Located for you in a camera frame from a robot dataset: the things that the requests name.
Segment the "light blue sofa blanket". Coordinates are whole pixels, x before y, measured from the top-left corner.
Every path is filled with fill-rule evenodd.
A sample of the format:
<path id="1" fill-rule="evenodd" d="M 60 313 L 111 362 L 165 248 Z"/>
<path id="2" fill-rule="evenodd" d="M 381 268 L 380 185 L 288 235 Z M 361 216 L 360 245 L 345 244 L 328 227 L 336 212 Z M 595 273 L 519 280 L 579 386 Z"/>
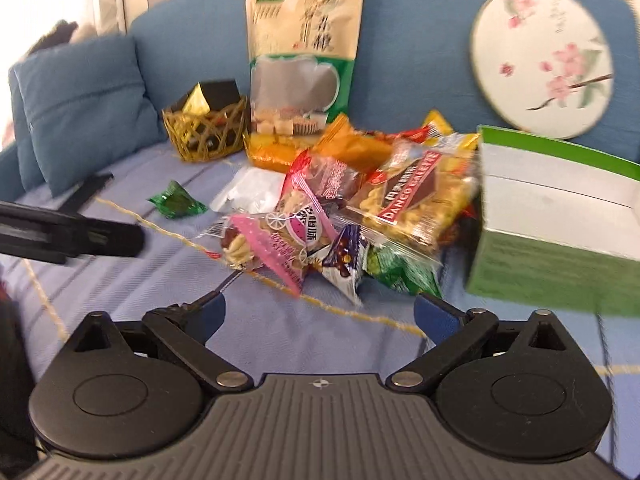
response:
<path id="1" fill-rule="evenodd" d="M 41 375 L 85 316 L 102 310 L 135 320 L 147 310 L 191 301 L 224 288 L 227 316 L 209 347 L 254 377 L 266 373 L 387 376 L 430 348 L 416 327 L 411 297 L 367 278 L 355 307 L 318 274 L 299 296 L 269 272 L 230 278 L 210 256 L 203 231 L 212 214 L 163 218 L 150 199 L 170 181 L 197 200 L 211 200 L 243 167 L 235 155 L 205 165 L 180 162 L 168 144 L 123 159 L 86 214 L 142 226 L 146 245 L 135 259 L 84 257 L 64 266 L 3 257 L 1 277 L 20 312 L 32 371 Z"/>

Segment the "orange snack packet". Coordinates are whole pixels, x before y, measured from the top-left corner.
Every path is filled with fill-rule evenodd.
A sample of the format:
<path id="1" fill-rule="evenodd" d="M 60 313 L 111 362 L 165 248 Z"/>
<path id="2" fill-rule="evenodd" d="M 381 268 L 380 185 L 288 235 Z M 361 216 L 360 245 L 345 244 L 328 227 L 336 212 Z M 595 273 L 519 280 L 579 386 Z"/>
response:
<path id="1" fill-rule="evenodd" d="M 244 146 L 247 158 L 254 166 L 282 174 L 291 169 L 294 160 L 304 151 L 332 157 L 363 174 L 381 167 L 393 151 L 392 144 L 380 136 L 357 130 L 344 113 L 339 114 L 315 141 L 301 136 L 247 133 Z"/>

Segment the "purple triangular candy packet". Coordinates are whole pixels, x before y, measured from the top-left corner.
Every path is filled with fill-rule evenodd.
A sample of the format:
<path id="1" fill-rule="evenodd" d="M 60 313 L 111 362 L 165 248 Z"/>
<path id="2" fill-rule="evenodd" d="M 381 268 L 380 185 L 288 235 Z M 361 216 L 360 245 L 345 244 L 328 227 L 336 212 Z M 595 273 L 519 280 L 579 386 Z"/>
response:
<path id="1" fill-rule="evenodd" d="M 359 224 L 345 224 L 335 240 L 314 252 L 309 261 L 329 283 L 341 292 L 356 308 L 363 303 L 358 287 L 363 278 L 370 243 Z"/>

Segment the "Dango Galette cookie pack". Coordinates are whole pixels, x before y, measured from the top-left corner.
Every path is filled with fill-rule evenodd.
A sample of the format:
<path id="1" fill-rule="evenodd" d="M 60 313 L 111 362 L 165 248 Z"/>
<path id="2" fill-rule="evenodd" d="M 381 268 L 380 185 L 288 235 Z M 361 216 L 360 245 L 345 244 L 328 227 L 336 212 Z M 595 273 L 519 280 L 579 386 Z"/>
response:
<path id="1" fill-rule="evenodd" d="M 479 140 L 477 133 L 453 133 L 433 146 L 396 140 L 390 159 L 341 210 L 342 217 L 433 255 L 478 192 Z"/>

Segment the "pink nut snack packet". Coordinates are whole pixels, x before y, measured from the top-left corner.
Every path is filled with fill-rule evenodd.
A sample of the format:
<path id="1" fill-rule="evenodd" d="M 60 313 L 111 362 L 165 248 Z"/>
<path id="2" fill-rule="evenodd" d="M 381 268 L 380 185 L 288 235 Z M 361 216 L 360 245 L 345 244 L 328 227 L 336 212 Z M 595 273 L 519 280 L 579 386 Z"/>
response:
<path id="1" fill-rule="evenodd" d="M 329 247 L 336 229 L 307 205 L 293 212 L 232 214 L 218 218 L 195 241 L 235 270 L 264 266 L 293 294 L 302 291 L 312 256 Z"/>

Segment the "white plastic packet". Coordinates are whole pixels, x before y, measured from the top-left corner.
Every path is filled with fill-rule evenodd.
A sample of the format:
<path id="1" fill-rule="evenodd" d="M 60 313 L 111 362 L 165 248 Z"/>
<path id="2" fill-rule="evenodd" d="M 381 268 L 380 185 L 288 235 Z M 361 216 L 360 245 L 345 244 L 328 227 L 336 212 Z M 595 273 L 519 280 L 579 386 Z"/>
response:
<path id="1" fill-rule="evenodd" d="M 284 179 L 285 174 L 277 171 L 244 166 L 210 202 L 209 208 L 220 214 L 273 211 L 280 200 Z"/>

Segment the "blue sofa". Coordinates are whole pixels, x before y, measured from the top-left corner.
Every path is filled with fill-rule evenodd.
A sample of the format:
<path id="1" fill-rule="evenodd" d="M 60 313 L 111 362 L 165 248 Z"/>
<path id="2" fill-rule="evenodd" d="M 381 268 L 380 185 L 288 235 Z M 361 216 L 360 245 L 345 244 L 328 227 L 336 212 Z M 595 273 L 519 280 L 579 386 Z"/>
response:
<path id="1" fill-rule="evenodd" d="M 383 131 L 417 125 L 436 108 L 462 130 L 498 125 L 474 81 L 469 36 L 486 0 L 364 0 L 348 114 Z M 639 157 L 639 53 L 634 14 L 623 0 L 578 0 L 610 44 L 614 93 L 579 143 Z M 165 107 L 202 79 L 248 86 L 245 0 L 166 0 L 131 26 L 146 90 Z"/>

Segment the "green snack packet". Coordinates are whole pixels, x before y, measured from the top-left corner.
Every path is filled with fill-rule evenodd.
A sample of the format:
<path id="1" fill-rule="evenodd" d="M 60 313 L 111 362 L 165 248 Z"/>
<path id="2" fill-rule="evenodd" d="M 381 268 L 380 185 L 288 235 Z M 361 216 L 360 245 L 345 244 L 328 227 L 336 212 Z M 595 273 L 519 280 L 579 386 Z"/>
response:
<path id="1" fill-rule="evenodd" d="M 438 282 L 440 263 L 399 244 L 371 245 L 364 267 L 371 278 L 396 292 L 442 296 Z"/>

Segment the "blue throw pillow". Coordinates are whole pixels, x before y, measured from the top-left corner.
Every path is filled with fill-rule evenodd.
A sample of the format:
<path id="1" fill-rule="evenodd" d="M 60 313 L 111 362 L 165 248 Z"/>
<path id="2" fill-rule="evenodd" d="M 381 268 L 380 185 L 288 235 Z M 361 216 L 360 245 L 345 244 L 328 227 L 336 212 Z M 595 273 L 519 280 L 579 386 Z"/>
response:
<path id="1" fill-rule="evenodd" d="M 58 196 L 166 140 L 129 36 L 40 50 L 9 69 L 9 88 L 26 191 L 46 184 Z"/>

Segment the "small green candy wrapper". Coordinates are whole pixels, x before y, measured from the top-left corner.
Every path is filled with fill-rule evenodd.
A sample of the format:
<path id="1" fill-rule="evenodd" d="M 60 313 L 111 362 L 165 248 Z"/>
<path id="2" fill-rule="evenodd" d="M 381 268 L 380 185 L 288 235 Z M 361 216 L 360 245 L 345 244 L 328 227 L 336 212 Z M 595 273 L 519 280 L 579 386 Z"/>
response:
<path id="1" fill-rule="evenodd" d="M 166 219 L 174 220 L 199 216 L 208 206 L 196 200 L 177 181 L 171 180 L 167 188 L 149 198 L 149 202 Z"/>

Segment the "green white cardboard box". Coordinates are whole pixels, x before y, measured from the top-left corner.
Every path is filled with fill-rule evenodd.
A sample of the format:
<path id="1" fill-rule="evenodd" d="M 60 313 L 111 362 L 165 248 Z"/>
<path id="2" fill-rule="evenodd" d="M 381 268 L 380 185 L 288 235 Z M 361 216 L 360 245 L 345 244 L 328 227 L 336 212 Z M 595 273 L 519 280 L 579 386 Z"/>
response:
<path id="1" fill-rule="evenodd" d="M 638 315 L 638 164 L 506 128 L 478 133 L 480 239 L 468 292 Z"/>

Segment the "large beige green snack bag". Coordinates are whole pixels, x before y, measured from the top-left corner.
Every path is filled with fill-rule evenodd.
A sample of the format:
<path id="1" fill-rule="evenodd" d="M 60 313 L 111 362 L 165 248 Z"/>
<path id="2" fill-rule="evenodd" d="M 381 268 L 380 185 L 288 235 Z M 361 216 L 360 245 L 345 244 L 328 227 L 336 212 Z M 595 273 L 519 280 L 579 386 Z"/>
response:
<path id="1" fill-rule="evenodd" d="M 346 112 L 363 0 L 245 0 L 252 131 L 313 136 Z"/>

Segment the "round floral fan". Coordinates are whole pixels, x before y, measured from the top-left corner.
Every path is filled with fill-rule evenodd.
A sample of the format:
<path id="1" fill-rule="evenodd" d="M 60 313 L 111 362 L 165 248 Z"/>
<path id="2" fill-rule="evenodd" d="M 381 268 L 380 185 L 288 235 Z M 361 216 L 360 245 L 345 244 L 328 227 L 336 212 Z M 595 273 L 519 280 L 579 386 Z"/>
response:
<path id="1" fill-rule="evenodd" d="M 494 111 L 538 136 L 581 136 L 612 100 L 610 45 L 577 0 L 487 0 L 474 18 L 470 58 Z"/>

